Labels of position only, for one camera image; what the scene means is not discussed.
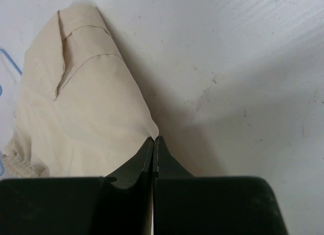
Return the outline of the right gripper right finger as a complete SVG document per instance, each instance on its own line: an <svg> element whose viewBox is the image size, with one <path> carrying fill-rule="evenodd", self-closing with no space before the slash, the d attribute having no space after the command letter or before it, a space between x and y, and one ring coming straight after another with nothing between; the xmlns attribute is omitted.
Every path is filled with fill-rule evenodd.
<svg viewBox="0 0 324 235"><path fill-rule="evenodd" d="M195 177L158 137L153 153L155 234L287 234L275 194L262 178Z"/></svg>

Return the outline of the beige trousers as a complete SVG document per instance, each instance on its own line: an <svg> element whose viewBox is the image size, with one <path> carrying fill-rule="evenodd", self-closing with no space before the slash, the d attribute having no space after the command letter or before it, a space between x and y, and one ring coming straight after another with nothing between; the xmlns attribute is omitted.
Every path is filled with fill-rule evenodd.
<svg viewBox="0 0 324 235"><path fill-rule="evenodd" d="M99 11L56 12L25 53L4 167L20 178L105 176L158 135Z"/></svg>

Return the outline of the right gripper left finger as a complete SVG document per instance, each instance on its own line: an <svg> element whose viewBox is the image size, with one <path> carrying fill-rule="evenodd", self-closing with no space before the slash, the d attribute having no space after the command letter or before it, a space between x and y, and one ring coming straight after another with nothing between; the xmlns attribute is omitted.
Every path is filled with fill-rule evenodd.
<svg viewBox="0 0 324 235"><path fill-rule="evenodd" d="M154 142L104 177L1 181L1 234L150 234Z"/></svg>

